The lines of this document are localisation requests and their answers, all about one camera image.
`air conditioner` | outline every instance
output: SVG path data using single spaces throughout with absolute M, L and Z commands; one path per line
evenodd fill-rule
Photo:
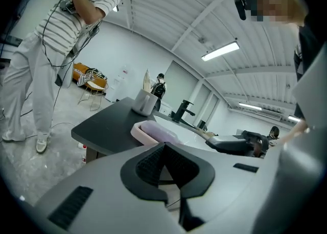
M 282 118 L 282 115 L 280 113 L 270 111 L 270 110 L 258 110 L 256 112 L 257 115 L 267 117 L 276 121 L 280 121 Z

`black backpack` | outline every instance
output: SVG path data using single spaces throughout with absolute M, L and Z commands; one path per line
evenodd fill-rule
M 159 99 L 162 99 L 162 96 L 166 92 L 165 82 L 164 83 L 157 83 L 153 88 L 151 93 L 157 96 Z

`faucet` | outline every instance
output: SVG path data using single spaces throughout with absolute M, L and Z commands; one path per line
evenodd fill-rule
M 189 102 L 187 100 L 183 100 L 183 102 L 180 104 L 178 111 L 176 112 L 176 114 L 173 116 L 173 121 L 176 123 L 180 122 L 180 119 L 182 118 L 184 112 L 189 113 L 192 116 L 195 116 L 195 113 L 191 112 L 190 110 L 187 109 L 188 105 L 192 104 L 194 105 L 192 102 Z

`ceiling light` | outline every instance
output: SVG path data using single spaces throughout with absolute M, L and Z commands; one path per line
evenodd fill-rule
M 233 41 L 232 43 L 228 44 L 228 45 L 225 45 L 224 47 L 220 48 L 220 49 L 217 49 L 213 52 L 210 52 L 206 55 L 204 55 L 202 57 L 202 60 L 204 61 L 207 61 L 207 60 L 211 60 L 213 58 L 216 58 L 220 55 L 223 55 L 225 53 L 229 53 L 229 52 L 232 52 L 232 51 L 235 51 L 235 50 L 238 50 L 240 47 L 239 45 L 237 44 L 236 41 Z
M 299 122 L 299 121 L 300 121 L 299 118 L 294 117 L 294 116 L 291 116 L 291 115 L 288 116 L 288 119 L 289 119 L 289 120 L 292 120 L 292 121 L 295 121 L 295 122 Z
M 249 104 L 239 103 L 239 105 L 241 105 L 243 107 L 252 108 L 252 109 L 262 110 L 261 107 L 257 107 L 257 106 L 253 106 L 253 105 L 249 105 Z

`pink tray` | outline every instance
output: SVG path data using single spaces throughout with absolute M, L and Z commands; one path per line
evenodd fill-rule
M 138 122 L 135 123 L 132 130 L 131 134 L 132 136 L 137 139 L 139 142 L 141 142 L 143 145 L 152 145 L 158 143 L 154 138 L 150 137 L 148 134 L 143 132 L 141 130 L 141 124 L 143 122 Z

